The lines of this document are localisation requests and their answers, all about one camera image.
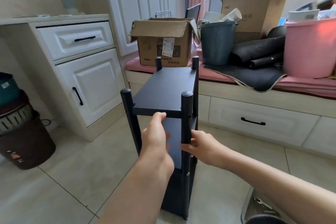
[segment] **open cardboard box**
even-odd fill
[[[141,65],[155,66],[155,58],[161,57],[165,67],[185,67],[191,56],[191,41],[199,44],[194,19],[150,18],[134,21],[131,41],[138,41]]]
[[[236,27],[235,43],[261,38],[277,27],[286,0],[223,0],[222,14],[238,8],[243,18]]]

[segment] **brown bucket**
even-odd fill
[[[0,136],[0,154],[20,169],[37,167],[50,158],[55,149],[37,111],[33,111],[30,121]]]

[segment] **teal bag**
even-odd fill
[[[13,75],[0,72],[0,106],[19,98],[20,89]]]

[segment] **drawer handle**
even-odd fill
[[[83,40],[88,40],[88,39],[94,39],[96,36],[89,36],[89,37],[84,37],[84,38],[77,38],[75,39],[75,42],[83,41]]]
[[[253,123],[253,124],[258,124],[258,125],[262,125],[262,126],[265,126],[266,125],[266,123],[265,122],[254,122],[254,121],[250,121],[250,120],[247,120],[247,119],[245,119],[244,117],[241,117],[241,120],[242,121],[246,121],[246,122],[250,122],[250,123]]]
[[[73,89],[73,90],[76,92],[76,94],[77,94],[77,97],[78,97],[78,99],[79,99],[79,104],[80,104],[80,105],[83,105],[82,99],[81,99],[81,97],[79,96],[76,87],[72,87],[72,89]]]

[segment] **teal container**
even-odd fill
[[[201,42],[204,65],[226,65],[236,34],[235,21],[202,24]]]
[[[20,89],[13,75],[0,72],[0,106],[15,101],[20,96]]]

